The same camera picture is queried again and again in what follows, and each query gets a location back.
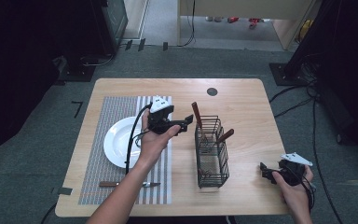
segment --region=plate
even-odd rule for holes
[[[135,119],[136,117],[128,117],[119,120],[109,129],[103,140],[103,150],[107,159],[118,167],[126,168],[125,161],[127,160],[129,139]],[[139,119],[133,136],[139,134],[141,130],[142,125],[141,120]],[[138,148],[135,141],[133,141],[131,147],[130,168],[132,168],[136,161],[138,161],[140,153],[141,149]]]

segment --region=wooden table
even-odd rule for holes
[[[193,15],[193,0],[177,1],[177,42],[181,45],[181,17]],[[312,10],[319,9],[313,8],[317,1],[320,0],[197,0],[194,16],[273,19],[282,47],[288,49]]]
[[[217,89],[215,96],[207,93]],[[97,205],[80,205],[78,199],[85,177],[104,96],[170,95],[172,119],[193,114],[197,102],[201,115],[218,115],[225,130],[235,130],[227,140],[230,177],[220,189],[200,189],[194,142],[196,122],[172,140],[172,203],[134,205],[131,216],[222,216],[287,214],[279,188],[260,176],[259,163],[278,168],[285,153],[263,83],[259,79],[209,78],[102,78],[97,80],[69,164],[65,188],[60,195],[59,217],[89,217]]]

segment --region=metal basket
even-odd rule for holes
[[[224,129],[217,116],[201,116],[201,121],[202,131],[199,125],[195,131],[198,184],[200,188],[220,188],[229,177],[226,142],[216,143]]]

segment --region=striped placemat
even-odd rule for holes
[[[171,96],[161,97],[169,103],[172,102]],[[103,98],[101,115],[89,155],[79,204],[101,204],[114,188],[100,188],[98,187],[99,182],[102,180],[120,181],[124,177],[126,169],[114,165],[106,158],[103,150],[104,137],[116,122],[127,117],[136,117],[139,111],[152,100],[152,96],[106,96]],[[135,203],[166,204],[172,202],[171,155],[172,144],[170,141],[145,180],[147,182],[158,182],[161,185],[153,188],[142,188]]]

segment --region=human hand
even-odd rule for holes
[[[166,133],[156,134],[147,129],[149,109],[146,109],[142,115],[142,132],[146,132],[141,139],[141,154],[137,163],[151,168],[158,161],[162,150],[167,146],[168,141],[174,137],[180,130],[179,125],[172,126]]]
[[[312,223],[310,219],[309,199],[304,187],[301,184],[296,186],[288,185],[278,172],[272,172],[272,175],[277,185],[281,188],[282,196],[291,210],[295,223]],[[305,165],[304,177],[309,182],[312,181],[313,173],[308,165]],[[308,182],[304,182],[304,184],[310,188]]]

